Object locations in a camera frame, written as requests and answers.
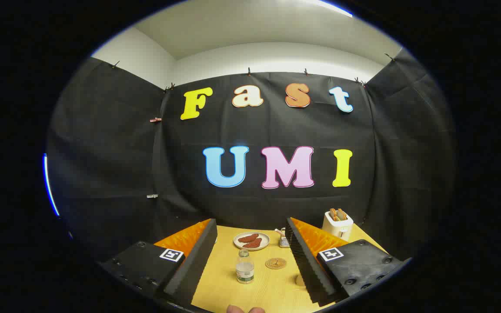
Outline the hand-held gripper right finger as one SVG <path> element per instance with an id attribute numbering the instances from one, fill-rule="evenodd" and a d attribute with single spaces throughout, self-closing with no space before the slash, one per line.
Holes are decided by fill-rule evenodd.
<path id="1" fill-rule="evenodd" d="M 313 303 L 328 305 L 373 289 L 407 266 L 368 240 L 342 240 L 324 230 L 287 218 L 285 233 Z"/>

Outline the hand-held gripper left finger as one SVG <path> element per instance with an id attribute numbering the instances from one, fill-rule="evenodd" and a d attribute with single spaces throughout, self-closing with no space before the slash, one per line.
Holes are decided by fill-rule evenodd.
<path id="1" fill-rule="evenodd" d="M 134 243 L 100 265 L 146 299 L 188 307 L 216 240 L 216 220 L 207 219 L 156 243 Z"/>

